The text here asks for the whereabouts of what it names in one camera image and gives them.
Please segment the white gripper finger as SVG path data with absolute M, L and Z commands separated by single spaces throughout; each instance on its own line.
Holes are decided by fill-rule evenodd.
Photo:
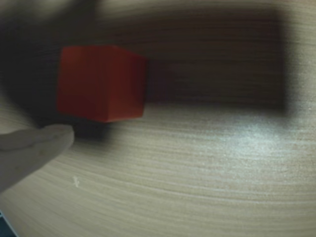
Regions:
M 17 130 L 0 135 L 0 192 L 3 193 L 71 147 L 70 125 Z

